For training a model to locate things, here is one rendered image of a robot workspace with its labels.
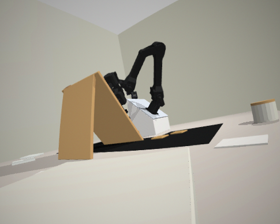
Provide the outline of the white round container with tan lid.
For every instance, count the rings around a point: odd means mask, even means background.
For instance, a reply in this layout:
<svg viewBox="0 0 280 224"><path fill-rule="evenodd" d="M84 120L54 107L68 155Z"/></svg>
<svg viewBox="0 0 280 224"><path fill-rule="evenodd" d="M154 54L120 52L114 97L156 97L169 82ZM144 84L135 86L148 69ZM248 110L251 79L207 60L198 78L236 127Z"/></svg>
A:
<svg viewBox="0 0 280 224"><path fill-rule="evenodd" d="M275 99L251 103L254 123L270 122L278 120L278 112Z"/></svg>

